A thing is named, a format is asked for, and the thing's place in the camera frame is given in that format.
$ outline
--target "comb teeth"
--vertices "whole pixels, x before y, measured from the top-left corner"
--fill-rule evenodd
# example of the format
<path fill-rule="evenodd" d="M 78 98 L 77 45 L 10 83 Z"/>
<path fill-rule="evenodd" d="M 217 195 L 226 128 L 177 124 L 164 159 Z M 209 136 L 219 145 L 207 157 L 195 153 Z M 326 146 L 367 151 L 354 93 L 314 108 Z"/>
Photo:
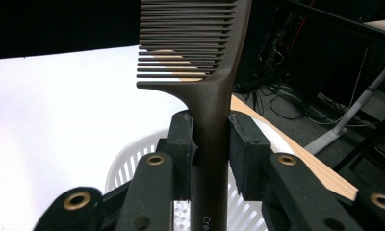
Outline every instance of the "comb teeth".
<path fill-rule="evenodd" d="M 235 4 L 217 0 L 141 0 L 137 77 L 211 76 L 222 61 Z"/>

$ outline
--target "metal leg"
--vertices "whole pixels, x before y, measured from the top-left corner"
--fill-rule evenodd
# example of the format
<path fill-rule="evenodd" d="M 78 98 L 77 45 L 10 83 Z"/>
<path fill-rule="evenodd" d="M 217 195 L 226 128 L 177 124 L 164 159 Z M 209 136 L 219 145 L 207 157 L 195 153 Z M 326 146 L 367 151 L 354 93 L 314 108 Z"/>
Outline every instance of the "metal leg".
<path fill-rule="evenodd" d="M 370 100 L 373 92 L 378 88 L 378 86 L 385 80 L 385 68 L 382 72 L 376 77 L 370 86 L 361 94 L 361 96 L 355 101 L 351 108 L 346 112 L 343 118 L 337 123 L 337 125 L 321 137 L 315 139 L 311 143 L 307 144 L 304 148 L 309 151 L 311 154 L 316 155 L 322 149 L 327 147 L 330 143 L 338 139 L 342 134 L 344 134 L 347 129 L 346 126 L 349 121 L 354 117 L 355 114 Z"/>

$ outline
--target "perforated basket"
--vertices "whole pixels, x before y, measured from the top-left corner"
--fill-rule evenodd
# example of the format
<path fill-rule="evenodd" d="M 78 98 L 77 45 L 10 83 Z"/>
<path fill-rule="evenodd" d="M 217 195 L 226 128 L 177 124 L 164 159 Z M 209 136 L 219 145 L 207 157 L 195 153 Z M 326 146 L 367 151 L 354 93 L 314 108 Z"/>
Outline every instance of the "perforated basket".
<path fill-rule="evenodd" d="M 125 146 L 116 156 L 108 173 L 105 192 L 114 190 L 133 178 L 141 156 L 154 152 L 160 138 L 166 138 L 168 129 L 137 139 Z M 228 230 L 267 230 L 260 202 L 248 202 L 238 195 L 235 178 L 228 172 Z M 174 201 L 174 230 L 190 230 L 190 205 Z"/>

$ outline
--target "white table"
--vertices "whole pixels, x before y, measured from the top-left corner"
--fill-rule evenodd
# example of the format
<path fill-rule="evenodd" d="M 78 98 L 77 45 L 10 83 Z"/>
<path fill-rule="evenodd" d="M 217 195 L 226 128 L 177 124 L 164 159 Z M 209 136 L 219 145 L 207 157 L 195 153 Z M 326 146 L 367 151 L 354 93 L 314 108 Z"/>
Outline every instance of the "white table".
<path fill-rule="evenodd" d="M 136 88 L 138 47 L 0 60 L 0 230 L 32 230 L 61 193 L 104 192 L 131 141 L 186 106 Z"/>

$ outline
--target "comb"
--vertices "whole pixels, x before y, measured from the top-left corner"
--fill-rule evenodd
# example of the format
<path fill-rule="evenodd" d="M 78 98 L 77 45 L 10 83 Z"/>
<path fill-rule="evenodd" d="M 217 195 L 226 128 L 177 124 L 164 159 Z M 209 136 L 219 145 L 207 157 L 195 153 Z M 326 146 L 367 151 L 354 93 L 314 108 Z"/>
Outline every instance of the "comb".
<path fill-rule="evenodd" d="M 228 116 L 249 13 L 249 0 L 141 0 L 137 77 L 149 80 L 137 86 L 176 96 L 193 119 L 192 230 L 226 230 Z"/>

